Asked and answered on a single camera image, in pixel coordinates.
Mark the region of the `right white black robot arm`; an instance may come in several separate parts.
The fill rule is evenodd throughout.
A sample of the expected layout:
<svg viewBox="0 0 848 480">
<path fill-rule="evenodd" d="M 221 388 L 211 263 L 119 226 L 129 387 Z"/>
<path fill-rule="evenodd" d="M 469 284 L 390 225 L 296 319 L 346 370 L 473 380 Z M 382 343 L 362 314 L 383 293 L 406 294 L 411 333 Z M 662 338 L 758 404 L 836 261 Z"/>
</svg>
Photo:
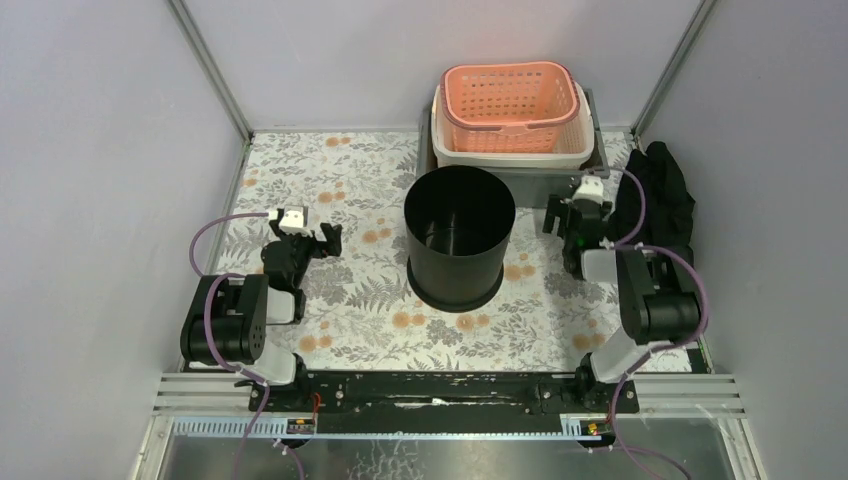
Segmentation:
<svg viewBox="0 0 848 480">
<path fill-rule="evenodd" d="M 568 274 L 579 281 L 610 283 L 618 290 L 621 326 L 602 347 L 585 355 L 575 372 L 575 402 L 589 412 L 612 400 L 614 385 L 628 369 L 640 365 L 644 355 L 689 338 L 702 317 L 691 248 L 607 249 L 602 231 L 611 208 L 607 201 L 552 194 L 542 227 L 563 239 Z"/>
</svg>

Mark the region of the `large black cylindrical container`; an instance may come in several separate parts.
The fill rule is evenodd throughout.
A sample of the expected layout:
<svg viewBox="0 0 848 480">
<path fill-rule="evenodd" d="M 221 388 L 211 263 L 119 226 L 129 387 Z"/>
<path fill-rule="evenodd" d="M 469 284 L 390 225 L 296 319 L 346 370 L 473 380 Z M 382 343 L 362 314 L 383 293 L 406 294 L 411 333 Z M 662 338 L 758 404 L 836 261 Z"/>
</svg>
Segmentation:
<svg viewBox="0 0 848 480">
<path fill-rule="evenodd" d="M 483 169 L 453 165 L 418 178 L 404 199 L 407 278 L 427 305 L 478 309 L 498 292 L 516 220 L 506 184 Z"/>
</svg>

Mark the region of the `pink perforated plastic basket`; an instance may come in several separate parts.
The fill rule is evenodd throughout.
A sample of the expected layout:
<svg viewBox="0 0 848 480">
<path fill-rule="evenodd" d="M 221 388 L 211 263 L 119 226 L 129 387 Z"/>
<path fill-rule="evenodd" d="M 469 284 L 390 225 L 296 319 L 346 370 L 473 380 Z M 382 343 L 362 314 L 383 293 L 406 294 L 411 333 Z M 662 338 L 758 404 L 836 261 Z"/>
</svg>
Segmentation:
<svg viewBox="0 0 848 480">
<path fill-rule="evenodd" d="M 474 153 L 551 153 L 582 106 L 569 70 L 551 61 L 454 66 L 440 102 L 454 148 Z"/>
</svg>

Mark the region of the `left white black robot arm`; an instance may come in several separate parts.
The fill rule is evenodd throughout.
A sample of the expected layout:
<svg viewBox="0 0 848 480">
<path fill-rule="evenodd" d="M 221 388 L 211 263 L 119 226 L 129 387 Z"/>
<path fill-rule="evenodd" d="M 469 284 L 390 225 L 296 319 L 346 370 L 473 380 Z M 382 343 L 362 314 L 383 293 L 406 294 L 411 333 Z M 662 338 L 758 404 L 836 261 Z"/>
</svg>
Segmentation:
<svg viewBox="0 0 848 480">
<path fill-rule="evenodd" d="M 341 255 L 343 227 L 322 223 L 320 229 L 317 237 L 275 227 L 277 239 L 261 250 L 259 274 L 202 276 L 180 333 L 183 359 L 272 386 L 272 398 L 285 410 L 304 407 L 311 387 L 297 375 L 298 357 L 265 351 L 267 325 L 300 323 L 310 262 Z"/>
</svg>

